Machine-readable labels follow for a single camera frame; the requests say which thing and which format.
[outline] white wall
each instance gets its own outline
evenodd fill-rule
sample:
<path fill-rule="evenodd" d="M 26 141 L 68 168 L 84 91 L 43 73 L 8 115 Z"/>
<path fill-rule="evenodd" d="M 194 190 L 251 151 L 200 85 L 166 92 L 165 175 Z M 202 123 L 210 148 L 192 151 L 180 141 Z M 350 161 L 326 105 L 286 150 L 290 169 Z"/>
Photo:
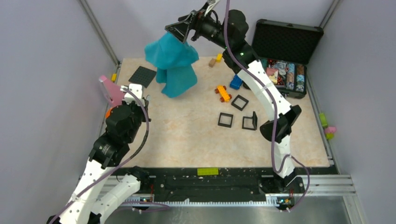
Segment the white wall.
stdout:
<path fill-rule="evenodd" d="M 42 224 L 99 135 L 115 71 L 78 1 L 0 1 L 0 223 Z"/>
<path fill-rule="evenodd" d="M 345 0 L 309 73 L 369 223 L 395 223 L 396 1 Z"/>
<path fill-rule="evenodd" d="M 88 0 L 119 59 L 144 57 L 146 44 L 165 34 L 165 25 L 177 22 L 178 17 L 200 9 L 206 0 Z M 255 23 L 269 19 L 319 26 L 332 0 L 232 0 L 231 9 L 241 10 L 249 24 L 247 40 L 253 39 Z M 215 10 L 224 19 L 226 0 Z M 220 47 L 204 38 L 191 43 L 200 56 L 222 52 Z"/>

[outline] colorful items in case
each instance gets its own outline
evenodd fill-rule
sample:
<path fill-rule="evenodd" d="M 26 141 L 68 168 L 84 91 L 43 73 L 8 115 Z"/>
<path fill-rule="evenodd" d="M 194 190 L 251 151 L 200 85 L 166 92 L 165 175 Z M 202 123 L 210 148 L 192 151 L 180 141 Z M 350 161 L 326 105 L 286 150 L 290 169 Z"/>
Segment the colorful items in case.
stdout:
<path fill-rule="evenodd" d="M 261 61 L 262 67 L 266 68 L 267 67 L 267 60 L 265 58 L 262 58 L 260 61 Z"/>
<path fill-rule="evenodd" d="M 304 92 L 304 83 L 305 83 L 304 66 L 298 65 L 296 91 Z"/>
<path fill-rule="evenodd" d="M 266 68 L 265 73 L 267 74 L 268 78 L 274 83 L 278 83 L 278 69 L 273 69 L 273 68 Z"/>
<path fill-rule="evenodd" d="M 276 83 L 277 85 L 284 85 L 283 79 L 281 76 L 278 76 L 278 82 Z"/>
<path fill-rule="evenodd" d="M 294 89 L 294 71 L 295 71 L 295 66 L 293 63 L 289 63 L 287 65 L 288 71 L 286 75 L 286 88 L 289 90 Z"/>
<path fill-rule="evenodd" d="M 285 75 L 286 75 L 286 66 L 287 66 L 287 64 L 285 63 L 285 62 L 283 62 L 283 61 L 277 61 L 275 64 L 274 64 L 274 69 L 278 69 L 279 70 L 279 74 L 281 75 L 281 76 L 283 76 L 283 77 L 285 77 Z"/>

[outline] black plastic frame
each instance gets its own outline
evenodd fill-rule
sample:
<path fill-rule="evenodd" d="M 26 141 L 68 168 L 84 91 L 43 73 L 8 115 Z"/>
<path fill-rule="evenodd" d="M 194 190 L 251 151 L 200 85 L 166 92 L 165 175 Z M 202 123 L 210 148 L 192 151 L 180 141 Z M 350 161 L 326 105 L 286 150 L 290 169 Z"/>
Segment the black plastic frame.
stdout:
<path fill-rule="evenodd" d="M 224 116 L 224 117 L 230 117 L 230 118 L 231 118 L 230 124 L 221 123 L 220 120 L 221 120 L 221 117 L 222 117 L 222 116 Z M 232 125 L 233 125 L 233 118 L 234 118 L 234 115 L 233 115 L 233 114 L 229 114 L 229 113 L 220 113 L 219 121 L 217 122 L 217 125 L 218 125 L 218 126 L 222 126 L 222 127 L 229 127 L 229 128 L 231 128 Z"/>
<path fill-rule="evenodd" d="M 238 99 L 241 99 L 242 101 L 245 102 L 245 104 L 243 105 L 243 107 L 239 107 L 238 105 L 235 104 L 236 100 L 238 100 Z M 236 96 L 235 99 L 231 102 L 231 105 L 232 105 L 233 107 L 235 107 L 236 109 L 238 109 L 238 110 L 240 110 L 240 111 L 243 111 L 243 109 L 245 109 L 245 107 L 248 105 L 248 103 L 249 103 L 249 100 L 248 100 L 248 99 L 246 99 L 246 98 L 244 98 L 243 96 L 241 96 L 241 95 L 238 94 L 238 96 Z"/>
<path fill-rule="evenodd" d="M 252 120 L 253 128 L 245 127 L 245 119 L 246 120 Z M 243 117 L 242 118 L 242 129 L 251 130 L 251 131 L 257 130 L 257 115 L 256 115 L 255 111 L 253 111 L 253 116 L 252 117 Z"/>

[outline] teal cloth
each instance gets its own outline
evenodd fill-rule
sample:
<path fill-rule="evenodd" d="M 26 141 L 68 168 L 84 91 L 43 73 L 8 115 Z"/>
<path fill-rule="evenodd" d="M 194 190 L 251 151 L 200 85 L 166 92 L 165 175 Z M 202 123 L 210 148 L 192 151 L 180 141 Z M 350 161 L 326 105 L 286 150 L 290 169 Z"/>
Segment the teal cloth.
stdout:
<path fill-rule="evenodd" d="M 182 43 L 172 34 L 166 33 L 158 41 L 144 48 L 146 61 L 157 67 L 156 81 L 165 83 L 162 93 L 169 98 L 180 96 L 197 84 L 192 64 L 199 57 L 188 43 Z"/>

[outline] blue lego brick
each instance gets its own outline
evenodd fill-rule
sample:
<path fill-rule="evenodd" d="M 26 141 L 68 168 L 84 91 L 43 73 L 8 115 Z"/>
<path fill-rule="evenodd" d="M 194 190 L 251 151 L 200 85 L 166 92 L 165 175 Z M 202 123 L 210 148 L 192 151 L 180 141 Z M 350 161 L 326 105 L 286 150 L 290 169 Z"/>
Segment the blue lego brick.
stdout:
<path fill-rule="evenodd" d="M 240 79 L 237 75 L 234 76 L 233 80 L 230 83 L 230 87 L 238 90 L 242 85 L 242 79 Z"/>

